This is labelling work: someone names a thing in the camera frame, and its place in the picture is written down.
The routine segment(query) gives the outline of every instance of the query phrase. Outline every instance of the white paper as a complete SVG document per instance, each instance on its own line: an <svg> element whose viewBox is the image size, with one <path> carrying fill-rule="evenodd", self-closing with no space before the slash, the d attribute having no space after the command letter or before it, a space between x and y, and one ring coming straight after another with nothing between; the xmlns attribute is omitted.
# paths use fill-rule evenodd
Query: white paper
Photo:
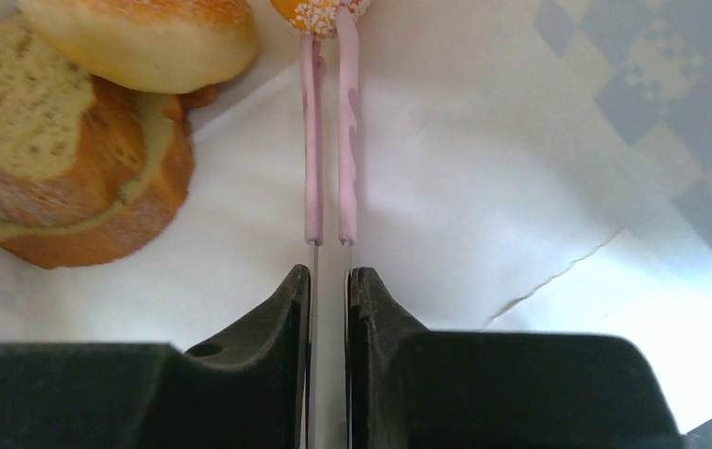
<svg viewBox="0 0 712 449"><path fill-rule="evenodd" d="M0 339L167 340L186 349L305 263L299 39L269 2L252 3L262 55L194 113L197 169L176 221L142 251L100 267L44 271L0 251L0 279L11 278L0 287ZM356 261L377 268L430 327L629 338L688 431L712 417L712 251L674 208L662 175L669 167L631 151L596 105L598 82L535 31L540 5L375 0L359 23ZM317 406L321 447L334 448L344 265L332 42L325 55ZM501 314L521 297L529 298Z"/></svg>

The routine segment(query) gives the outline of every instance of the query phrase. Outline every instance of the purple spots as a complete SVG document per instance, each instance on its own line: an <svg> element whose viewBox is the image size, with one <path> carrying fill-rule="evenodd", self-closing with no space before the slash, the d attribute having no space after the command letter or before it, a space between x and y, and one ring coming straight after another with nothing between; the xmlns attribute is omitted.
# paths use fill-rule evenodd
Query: purple spots
<svg viewBox="0 0 712 449"><path fill-rule="evenodd" d="M350 152L354 152L356 148L356 127L350 126Z"/></svg>
<svg viewBox="0 0 712 449"><path fill-rule="evenodd" d="M347 98L350 100L350 109L353 110L353 114L356 114L356 106L358 106L358 92L355 88L351 88L347 92Z"/></svg>
<svg viewBox="0 0 712 449"><path fill-rule="evenodd" d="M326 74L326 60L322 56L317 56L317 64L314 65L314 71L317 74L317 83L319 84Z"/></svg>

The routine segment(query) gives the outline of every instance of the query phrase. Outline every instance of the small hole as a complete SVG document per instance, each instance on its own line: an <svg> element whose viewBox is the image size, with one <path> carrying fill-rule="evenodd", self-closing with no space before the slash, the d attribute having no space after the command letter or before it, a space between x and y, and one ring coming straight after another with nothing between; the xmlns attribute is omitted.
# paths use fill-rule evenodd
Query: small hole
<svg viewBox="0 0 712 449"><path fill-rule="evenodd" d="M24 36L22 39L20 39L20 41L17 42L16 46L17 56L23 57L25 52L28 50L28 47L31 46L32 42L33 38L30 36Z"/></svg>
<svg viewBox="0 0 712 449"><path fill-rule="evenodd" d="M66 150L66 142L58 142L50 150L50 154L57 156L62 154Z"/></svg>
<svg viewBox="0 0 712 449"><path fill-rule="evenodd" d="M199 343L196 346L187 350L187 354L193 357L209 357L217 355L224 351L224 348L217 343Z"/></svg>

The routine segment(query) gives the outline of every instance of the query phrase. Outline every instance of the baked good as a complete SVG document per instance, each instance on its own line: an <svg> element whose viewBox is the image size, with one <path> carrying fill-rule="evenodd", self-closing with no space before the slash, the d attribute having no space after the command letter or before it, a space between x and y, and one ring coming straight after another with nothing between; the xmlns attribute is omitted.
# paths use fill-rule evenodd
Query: baked good
<svg viewBox="0 0 712 449"><path fill-rule="evenodd" d="M211 105L218 98L218 88L215 86L202 87L190 94L180 95L184 110L199 109Z"/></svg>
<svg viewBox="0 0 712 449"><path fill-rule="evenodd" d="M194 159L176 95L137 94L145 166L108 210L70 226L0 220L0 247L42 268L104 264L157 237L187 197Z"/></svg>
<svg viewBox="0 0 712 449"><path fill-rule="evenodd" d="M124 87L187 94L231 80L255 58L246 0L17 0L52 46Z"/></svg>
<svg viewBox="0 0 712 449"><path fill-rule="evenodd" d="M79 69L22 14L0 22L0 218L76 223L142 168L132 92Z"/></svg>
<svg viewBox="0 0 712 449"><path fill-rule="evenodd" d="M336 9L347 6L353 19L358 20L371 0L270 0L273 7L293 26L304 33L320 37L336 35Z"/></svg>

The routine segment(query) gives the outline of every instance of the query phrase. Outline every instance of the sliced bread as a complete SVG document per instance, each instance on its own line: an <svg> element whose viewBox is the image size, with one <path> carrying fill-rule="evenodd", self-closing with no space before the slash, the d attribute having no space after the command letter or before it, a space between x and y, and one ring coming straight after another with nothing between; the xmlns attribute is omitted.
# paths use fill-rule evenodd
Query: sliced bread
<svg viewBox="0 0 712 449"><path fill-rule="evenodd" d="M145 166L109 209L80 223L33 227L0 220L0 247L42 268L104 264L157 237L187 197L195 167L176 95L137 94Z"/></svg>
<svg viewBox="0 0 712 449"><path fill-rule="evenodd" d="M77 223L142 168L132 91L79 69L21 13L0 22L0 218Z"/></svg>

